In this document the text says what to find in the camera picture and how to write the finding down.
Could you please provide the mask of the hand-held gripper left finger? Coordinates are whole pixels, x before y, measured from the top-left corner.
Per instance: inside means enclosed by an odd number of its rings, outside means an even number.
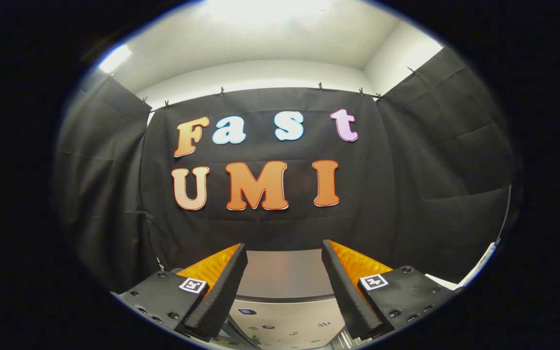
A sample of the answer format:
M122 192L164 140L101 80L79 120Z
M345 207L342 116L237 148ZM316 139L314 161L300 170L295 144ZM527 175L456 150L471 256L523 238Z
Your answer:
M209 341L229 316L246 266L246 247L235 244L178 272L155 272L114 296L155 324Z

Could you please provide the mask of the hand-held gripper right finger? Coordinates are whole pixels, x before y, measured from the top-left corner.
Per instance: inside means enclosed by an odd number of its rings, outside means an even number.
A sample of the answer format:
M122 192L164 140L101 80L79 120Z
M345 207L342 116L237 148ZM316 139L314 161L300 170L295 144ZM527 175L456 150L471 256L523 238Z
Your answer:
M328 239L321 259L347 331L360 340L409 327L460 292L412 266L393 269Z

